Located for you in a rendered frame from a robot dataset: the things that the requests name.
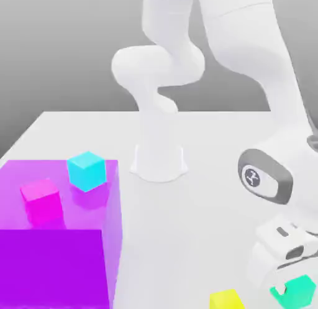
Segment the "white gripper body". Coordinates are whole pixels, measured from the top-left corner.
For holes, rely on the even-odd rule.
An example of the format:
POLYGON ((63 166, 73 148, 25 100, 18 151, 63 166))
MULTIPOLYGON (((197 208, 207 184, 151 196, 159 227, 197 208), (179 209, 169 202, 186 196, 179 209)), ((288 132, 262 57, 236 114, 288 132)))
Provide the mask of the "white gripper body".
POLYGON ((249 281, 259 289, 280 287, 302 275, 318 275, 318 251, 298 260, 282 261, 257 242, 249 258, 249 281))

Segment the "small green cube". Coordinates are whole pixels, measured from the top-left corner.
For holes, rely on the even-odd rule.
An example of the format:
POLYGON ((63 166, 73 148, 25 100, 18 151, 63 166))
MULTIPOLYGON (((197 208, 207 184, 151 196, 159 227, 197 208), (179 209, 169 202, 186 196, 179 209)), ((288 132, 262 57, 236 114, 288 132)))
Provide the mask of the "small green cube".
POLYGON ((312 303, 316 284, 308 275, 302 275, 285 283, 284 294, 275 287, 270 288, 271 295, 284 309, 303 309, 312 303))

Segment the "small yellow cube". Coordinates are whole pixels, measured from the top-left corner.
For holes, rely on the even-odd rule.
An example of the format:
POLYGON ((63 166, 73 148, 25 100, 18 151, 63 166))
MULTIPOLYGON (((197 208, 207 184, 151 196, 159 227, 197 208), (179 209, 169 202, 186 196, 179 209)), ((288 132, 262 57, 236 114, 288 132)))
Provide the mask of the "small yellow cube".
POLYGON ((245 309, 235 289, 210 294, 209 309, 245 309))

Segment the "small cyan cube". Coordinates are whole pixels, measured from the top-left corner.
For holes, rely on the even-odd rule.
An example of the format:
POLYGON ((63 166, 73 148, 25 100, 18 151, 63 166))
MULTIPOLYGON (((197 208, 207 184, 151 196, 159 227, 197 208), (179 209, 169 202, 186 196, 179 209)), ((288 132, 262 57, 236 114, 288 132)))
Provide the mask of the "small cyan cube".
POLYGON ((107 182, 105 160, 90 151, 68 159, 66 164, 70 183, 83 192, 107 182))

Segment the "small pink cube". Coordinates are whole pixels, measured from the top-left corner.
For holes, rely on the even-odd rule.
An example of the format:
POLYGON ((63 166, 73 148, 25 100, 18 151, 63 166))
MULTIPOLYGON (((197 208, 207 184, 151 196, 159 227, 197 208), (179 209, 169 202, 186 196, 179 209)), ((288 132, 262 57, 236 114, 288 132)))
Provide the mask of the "small pink cube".
POLYGON ((20 193, 32 224, 40 225, 63 216, 60 191, 49 178, 21 186, 20 193))

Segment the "large purple box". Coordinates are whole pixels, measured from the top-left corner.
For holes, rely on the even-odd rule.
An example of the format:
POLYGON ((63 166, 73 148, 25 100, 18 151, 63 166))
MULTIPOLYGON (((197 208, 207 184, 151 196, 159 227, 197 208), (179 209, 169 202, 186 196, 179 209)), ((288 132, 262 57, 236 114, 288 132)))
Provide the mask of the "large purple box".
POLYGON ((0 309, 113 309, 122 249, 119 164, 89 192, 69 182, 64 160, 0 167, 0 309), (63 213, 30 222, 21 187, 48 179, 63 213))

